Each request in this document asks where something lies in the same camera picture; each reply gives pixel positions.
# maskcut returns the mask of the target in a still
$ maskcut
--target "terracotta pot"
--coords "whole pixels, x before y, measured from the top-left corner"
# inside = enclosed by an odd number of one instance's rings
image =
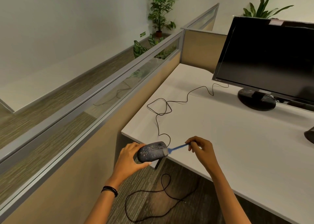
[[[160,38],[162,36],[162,32],[159,30],[159,31],[156,31],[156,37]]]

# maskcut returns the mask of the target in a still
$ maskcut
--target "monitor bezel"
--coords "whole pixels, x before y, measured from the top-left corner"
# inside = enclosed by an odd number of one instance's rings
[[[238,20],[241,19],[241,18],[248,18],[248,19],[250,19],[250,17],[234,16],[232,24],[231,24],[229,32],[228,32],[228,35],[227,35],[227,38],[226,38],[226,41],[225,41],[225,44],[224,44],[223,49],[221,51],[221,54],[220,54],[220,57],[219,57],[216,69],[214,71],[212,80],[214,80],[216,82],[226,83],[226,84],[229,84],[229,85],[234,85],[234,86],[241,87],[241,88],[250,89],[250,90],[253,90],[253,91],[257,91],[257,92],[262,92],[262,93],[265,93],[265,94],[268,94],[268,95],[280,97],[280,98],[291,100],[291,101],[295,101],[295,102],[300,102],[300,103],[304,103],[304,104],[314,105],[314,102],[309,101],[309,100],[304,100],[304,99],[301,99],[301,98],[298,98],[298,97],[293,97],[293,96],[289,96],[289,95],[286,95],[286,94],[281,94],[281,93],[277,93],[277,92],[273,92],[273,91],[268,91],[268,90],[265,90],[265,89],[262,89],[262,88],[252,87],[250,85],[237,83],[237,82],[233,82],[233,81],[229,81],[229,80],[225,80],[225,79],[221,79],[221,78],[217,77],[218,71],[219,71],[219,69],[221,67],[221,63],[223,61],[223,58],[224,58],[224,56],[226,54],[228,45],[230,43],[233,30],[235,29]],[[252,19],[268,20],[269,22],[272,20],[272,19],[264,19],[264,18],[252,18]],[[294,22],[294,21],[285,21],[285,20],[281,20],[281,21],[283,21],[283,22],[290,22],[290,23],[296,23],[296,24],[306,24],[306,25],[310,25],[312,28],[314,28],[314,23]]]

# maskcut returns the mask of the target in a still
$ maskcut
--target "computer mouse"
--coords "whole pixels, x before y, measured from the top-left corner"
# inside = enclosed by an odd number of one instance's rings
[[[168,156],[168,154],[167,145],[164,142],[159,141],[147,144],[140,148],[137,152],[137,157],[140,162],[144,163],[153,162]]]

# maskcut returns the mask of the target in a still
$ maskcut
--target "blue brush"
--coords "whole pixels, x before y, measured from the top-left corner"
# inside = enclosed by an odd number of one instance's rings
[[[168,148],[168,153],[169,153],[169,155],[171,154],[171,152],[172,151],[174,151],[174,150],[177,150],[177,149],[180,149],[180,148],[182,148],[182,147],[184,147],[184,146],[187,146],[187,145],[189,145],[190,143],[187,143],[187,144],[183,144],[183,145],[180,145],[180,146],[178,146],[178,147],[175,147],[175,148]]]

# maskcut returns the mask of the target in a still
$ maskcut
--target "white desk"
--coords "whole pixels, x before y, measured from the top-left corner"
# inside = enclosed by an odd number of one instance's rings
[[[185,100],[189,91],[207,86],[212,74],[179,64],[122,134],[142,143],[164,141],[157,136],[155,114],[146,105],[157,98]],[[314,144],[303,135],[314,126],[314,113],[277,104],[272,111],[255,111],[237,98],[240,88],[214,86],[189,95],[185,104],[171,103],[172,113],[158,116],[160,133],[171,136],[170,148],[197,135],[213,143],[218,162],[234,192],[291,223],[314,223]],[[152,104],[164,112],[165,102]],[[210,179],[195,154],[187,148],[169,159]]]

